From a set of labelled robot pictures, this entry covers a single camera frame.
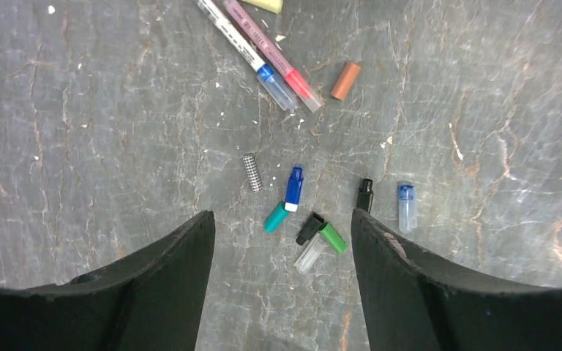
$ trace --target teal marker cap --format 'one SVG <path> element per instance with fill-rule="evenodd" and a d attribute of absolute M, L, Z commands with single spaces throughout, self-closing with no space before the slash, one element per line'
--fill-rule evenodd
<path fill-rule="evenodd" d="M 339 233 L 330 223 L 326 223 L 326 226 L 320 230 L 320 234 L 338 254 L 342 254 L 348 249 L 348 244 L 341 239 Z"/>
<path fill-rule="evenodd" d="M 288 214 L 290 214 L 290 212 L 285 210 L 285 203 L 282 201 L 263 223 L 264 230 L 268 233 L 274 232 L 281 223 L 283 223 L 283 220 L 288 216 Z"/>

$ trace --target yellow chalk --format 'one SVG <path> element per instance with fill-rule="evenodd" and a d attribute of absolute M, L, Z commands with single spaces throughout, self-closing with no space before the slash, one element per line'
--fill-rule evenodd
<path fill-rule="evenodd" d="M 283 7 L 283 0 L 242 0 L 253 6 L 261 7 L 264 10 L 279 14 Z"/>

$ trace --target marker label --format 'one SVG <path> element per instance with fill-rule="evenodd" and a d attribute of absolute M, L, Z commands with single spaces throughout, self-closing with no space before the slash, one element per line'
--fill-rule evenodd
<path fill-rule="evenodd" d="M 251 45 L 240 35 L 240 33 L 232 26 L 230 21 L 223 15 L 217 5 L 210 0 L 195 0 L 197 6 L 204 11 L 214 25 L 225 35 L 238 52 L 249 62 L 249 65 L 257 71 L 265 62 L 251 48 Z"/>

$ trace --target blue marker tip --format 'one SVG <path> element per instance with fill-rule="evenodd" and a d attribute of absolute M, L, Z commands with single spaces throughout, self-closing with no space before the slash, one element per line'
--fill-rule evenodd
<path fill-rule="evenodd" d="M 292 169 L 292 175 L 288 179 L 288 190 L 285 193 L 285 210 L 296 212 L 299 208 L 300 193 L 302 190 L 302 168 Z"/>
<path fill-rule="evenodd" d="M 283 78 L 275 75 L 274 71 L 268 64 L 264 64 L 260 69 L 258 69 L 258 80 L 266 89 L 268 94 L 277 102 L 281 110 L 294 111 L 299 108 L 299 103 L 296 101 L 296 97 L 285 83 L 283 83 Z"/>

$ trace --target blue marker cap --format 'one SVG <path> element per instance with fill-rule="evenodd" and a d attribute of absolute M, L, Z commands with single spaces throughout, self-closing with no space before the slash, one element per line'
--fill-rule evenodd
<path fill-rule="evenodd" d="M 285 210 L 296 212 L 299 209 L 300 192 L 302 190 L 302 168 L 292 169 L 288 180 L 288 190 L 285 193 Z"/>
<path fill-rule="evenodd" d="M 274 101 L 277 102 L 281 110 L 294 111 L 299 108 L 299 103 L 296 97 L 285 83 L 280 75 L 275 75 L 274 71 L 268 64 L 264 64 L 258 69 L 258 80 L 262 83 L 263 87 Z"/>
<path fill-rule="evenodd" d="M 266 232 L 272 233 L 283 223 L 283 220 L 290 214 L 283 208 L 283 203 L 279 205 L 272 211 L 268 219 L 263 223 L 263 228 Z"/>

